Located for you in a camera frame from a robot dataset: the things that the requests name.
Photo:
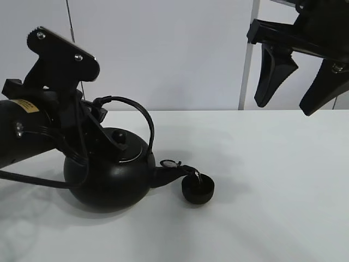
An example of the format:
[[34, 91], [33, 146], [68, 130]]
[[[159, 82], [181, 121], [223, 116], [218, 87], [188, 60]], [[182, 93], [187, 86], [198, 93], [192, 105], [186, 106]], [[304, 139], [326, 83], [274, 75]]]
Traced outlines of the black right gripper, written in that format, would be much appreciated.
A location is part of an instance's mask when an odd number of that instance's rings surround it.
[[348, 1], [294, 3], [298, 17], [292, 25], [254, 19], [249, 27], [248, 42], [264, 43], [254, 99], [258, 107], [265, 107], [298, 69], [293, 51], [325, 58], [299, 104], [302, 112], [310, 116], [348, 92]]

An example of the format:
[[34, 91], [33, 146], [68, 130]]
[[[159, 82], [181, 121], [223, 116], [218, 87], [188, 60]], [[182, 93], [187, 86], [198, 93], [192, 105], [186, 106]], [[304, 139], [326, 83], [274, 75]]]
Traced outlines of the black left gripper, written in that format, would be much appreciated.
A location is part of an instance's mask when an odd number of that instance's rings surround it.
[[82, 124], [88, 151], [125, 151], [114, 128], [101, 124], [108, 111], [103, 100], [82, 100], [77, 86], [100, 73], [95, 57], [45, 27], [32, 30], [28, 48], [38, 56], [24, 80], [6, 79], [1, 101], [2, 128], [74, 128]]

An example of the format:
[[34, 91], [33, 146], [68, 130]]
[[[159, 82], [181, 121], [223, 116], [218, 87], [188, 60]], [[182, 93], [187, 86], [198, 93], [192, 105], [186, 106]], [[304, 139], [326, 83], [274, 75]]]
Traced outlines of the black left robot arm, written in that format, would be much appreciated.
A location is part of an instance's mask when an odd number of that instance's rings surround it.
[[83, 100], [80, 82], [100, 72], [95, 57], [48, 28], [26, 39], [38, 59], [23, 80], [6, 79], [1, 101], [1, 166], [57, 149], [79, 165], [93, 152], [119, 157], [126, 146], [101, 122], [106, 111]]

